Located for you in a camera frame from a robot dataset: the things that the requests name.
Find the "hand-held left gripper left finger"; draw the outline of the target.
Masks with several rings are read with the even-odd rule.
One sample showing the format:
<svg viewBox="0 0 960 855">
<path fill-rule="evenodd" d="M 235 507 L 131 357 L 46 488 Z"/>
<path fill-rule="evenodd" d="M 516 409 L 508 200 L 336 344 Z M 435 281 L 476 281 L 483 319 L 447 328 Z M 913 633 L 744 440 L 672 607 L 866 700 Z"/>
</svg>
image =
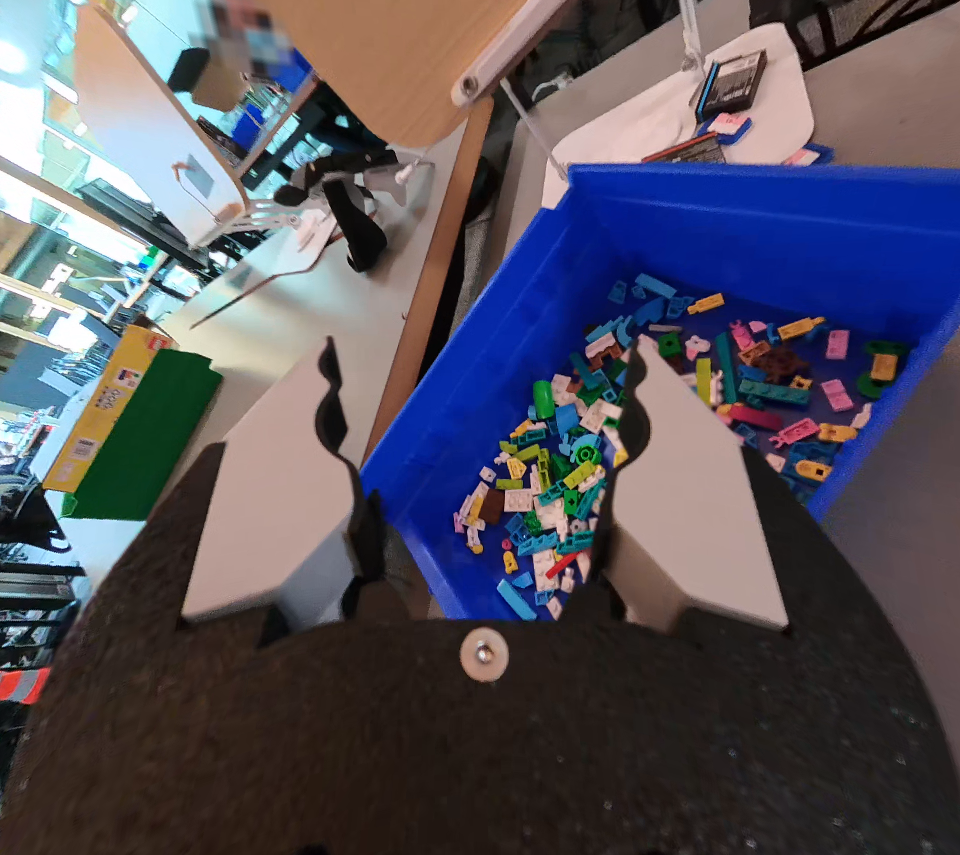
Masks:
<svg viewBox="0 0 960 855">
<path fill-rule="evenodd" d="M 274 607 L 290 627 L 316 627 L 349 618 L 382 579 L 380 500 L 342 452 L 342 387 L 328 337 L 226 434 L 185 621 Z"/>
</svg>

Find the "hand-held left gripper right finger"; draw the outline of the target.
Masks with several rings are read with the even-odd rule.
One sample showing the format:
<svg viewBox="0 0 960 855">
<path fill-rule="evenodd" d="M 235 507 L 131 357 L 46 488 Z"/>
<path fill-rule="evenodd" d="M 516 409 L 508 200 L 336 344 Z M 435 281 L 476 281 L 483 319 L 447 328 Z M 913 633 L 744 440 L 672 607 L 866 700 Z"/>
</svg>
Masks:
<svg viewBox="0 0 960 855">
<path fill-rule="evenodd" d="M 654 342 L 627 360 L 619 448 L 602 506 L 606 577 L 626 621 L 673 632 L 690 610 L 764 630 L 788 615 L 742 445 Z"/>
</svg>

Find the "pile of mixed lego pieces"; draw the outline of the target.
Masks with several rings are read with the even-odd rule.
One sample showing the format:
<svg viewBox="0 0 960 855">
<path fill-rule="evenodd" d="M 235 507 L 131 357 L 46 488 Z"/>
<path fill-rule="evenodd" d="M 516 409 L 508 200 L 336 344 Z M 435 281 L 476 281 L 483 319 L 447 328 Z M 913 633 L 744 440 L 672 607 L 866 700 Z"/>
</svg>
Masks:
<svg viewBox="0 0 960 855">
<path fill-rule="evenodd" d="M 723 293 L 675 288 L 640 274 L 616 281 L 612 309 L 563 336 L 534 369 L 527 415 L 506 416 L 495 454 L 453 512 L 475 559 L 501 555 L 495 594 L 523 621 L 559 619 L 588 578 L 610 477 L 627 460 L 622 414 L 629 349 L 650 345 L 739 448 L 761 455 L 803 506 L 839 476 L 915 342 L 855 329 L 843 315 L 782 313 Z"/>
</svg>

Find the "blue plastic bin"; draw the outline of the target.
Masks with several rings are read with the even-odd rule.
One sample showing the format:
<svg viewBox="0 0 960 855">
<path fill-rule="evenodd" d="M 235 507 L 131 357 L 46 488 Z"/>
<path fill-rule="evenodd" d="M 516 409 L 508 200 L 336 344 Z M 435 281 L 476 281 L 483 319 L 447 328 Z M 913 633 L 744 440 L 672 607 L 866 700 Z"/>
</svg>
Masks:
<svg viewBox="0 0 960 855">
<path fill-rule="evenodd" d="M 474 555 L 452 516 L 535 381 L 636 309 L 609 293 L 640 274 L 725 306 L 690 316 L 705 338 L 735 319 L 825 317 L 850 331 L 834 377 L 857 392 L 868 339 L 909 349 L 863 434 L 806 504 L 822 523 L 958 330 L 958 170 L 842 165 L 575 165 L 537 213 L 362 469 L 444 616 L 515 620 L 498 595 L 501 540 Z"/>
</svg>

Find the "green box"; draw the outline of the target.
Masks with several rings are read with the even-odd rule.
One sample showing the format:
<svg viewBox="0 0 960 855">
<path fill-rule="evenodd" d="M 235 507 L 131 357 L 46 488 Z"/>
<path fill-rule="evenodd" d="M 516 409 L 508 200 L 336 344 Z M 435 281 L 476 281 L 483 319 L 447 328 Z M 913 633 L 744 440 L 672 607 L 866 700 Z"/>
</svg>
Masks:
<svg viewBox="0 0 960 855">
<path fill-rule="evenodd" d="M 61 517 L 145 521 L 222 381 L 209 357 L 159 351 Z"/>
</svg>

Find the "yellow cardboard box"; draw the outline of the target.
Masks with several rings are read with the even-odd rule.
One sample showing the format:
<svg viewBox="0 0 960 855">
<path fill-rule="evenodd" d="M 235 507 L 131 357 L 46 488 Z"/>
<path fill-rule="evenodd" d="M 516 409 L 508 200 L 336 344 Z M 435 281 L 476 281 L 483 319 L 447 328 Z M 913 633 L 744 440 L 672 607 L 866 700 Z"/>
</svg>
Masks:
<svg viewBox="0 0 960 855">
<path fill-rule="evenodd" d="M 102 374 L 67 403 L 33 459 L 42 489 L 76 493 L 158 353 L 176 347 L 166 333 L 126 328 Z"/>
</svg>

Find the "black and white device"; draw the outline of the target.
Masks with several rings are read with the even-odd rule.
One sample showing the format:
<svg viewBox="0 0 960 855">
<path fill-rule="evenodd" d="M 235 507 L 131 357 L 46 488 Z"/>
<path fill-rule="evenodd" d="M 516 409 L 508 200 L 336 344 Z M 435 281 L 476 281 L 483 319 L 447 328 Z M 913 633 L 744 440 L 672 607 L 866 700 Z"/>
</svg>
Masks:
<svg viewBox="0 0 960 855">
<path fill-rule="evenodd" d="M 272 199 L 287 208 L 309 200 L 325 202 L 346 241 L 348 264 L 354 272 L 366 273 L 388 247 L 387 235 L 368 204 L 375 203 L 379 193 L 406 206 L 413 171 L 413 165 L 403 164 L 390 146 L 337 152 L 299 167 Z"/>
</svg>

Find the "black booklet with red edge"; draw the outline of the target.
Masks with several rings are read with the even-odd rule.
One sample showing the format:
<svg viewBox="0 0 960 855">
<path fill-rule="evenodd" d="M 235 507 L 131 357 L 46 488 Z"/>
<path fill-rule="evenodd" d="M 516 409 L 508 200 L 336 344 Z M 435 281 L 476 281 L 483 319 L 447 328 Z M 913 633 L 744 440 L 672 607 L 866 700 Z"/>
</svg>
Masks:
<svg viewBox="0 0 960 855">
<path fill-rule="evenodd" d="M 721 164 L 727 163 L 724 148 L 714 132 L 706 132 L 681 141 L 641 159 L 642 164 Z"/>
</svg>

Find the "wooden panel with rounded corner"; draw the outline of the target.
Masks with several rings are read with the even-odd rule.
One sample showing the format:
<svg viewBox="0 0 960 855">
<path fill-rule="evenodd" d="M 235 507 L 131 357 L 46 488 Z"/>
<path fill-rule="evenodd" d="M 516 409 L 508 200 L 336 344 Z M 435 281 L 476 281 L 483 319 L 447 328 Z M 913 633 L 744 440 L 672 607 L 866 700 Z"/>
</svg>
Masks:
<svg viewBox="0 0 960 855">
<path fill-rule="evenodd" d="M 244 229 L 249 199 L 234 167 L 93 3 L 78 9 L 73 80 L 79 116 L 108 160 L 191 248 Z"/>
</svg>

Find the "small black box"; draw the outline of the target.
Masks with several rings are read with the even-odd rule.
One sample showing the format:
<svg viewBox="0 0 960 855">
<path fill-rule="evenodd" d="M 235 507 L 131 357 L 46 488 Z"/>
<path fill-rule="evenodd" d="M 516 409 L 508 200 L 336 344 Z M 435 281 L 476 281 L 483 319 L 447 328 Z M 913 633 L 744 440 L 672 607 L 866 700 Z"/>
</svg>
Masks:
<svg viewBox="0 0 960 855">
<path fill-rule="evenodd" d="M 702 124 L 721 114 L 748 110 L 767 67 L 765 48 L 725 61 L 714 61 L 693 101 L 694 118 Z"/>
</svg>

